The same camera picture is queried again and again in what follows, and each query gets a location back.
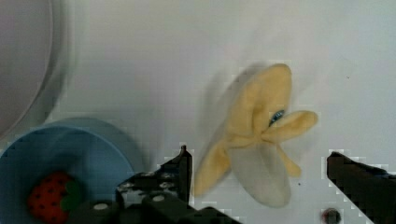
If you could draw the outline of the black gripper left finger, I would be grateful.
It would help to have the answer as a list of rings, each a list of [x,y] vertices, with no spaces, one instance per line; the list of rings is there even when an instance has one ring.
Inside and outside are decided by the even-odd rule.
[[[141,172],[119,183],[116,202],[121,207],[142,203],[150,193],[165,192],[188,202],[191,191],[192,155],[183,145],[179,154],[153,172]]]

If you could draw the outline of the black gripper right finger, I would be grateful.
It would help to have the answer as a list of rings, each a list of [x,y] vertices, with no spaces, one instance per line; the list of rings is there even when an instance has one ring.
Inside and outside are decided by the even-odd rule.
[[[395,175],[332,152],[326,175],[374,224],[395,224]]]

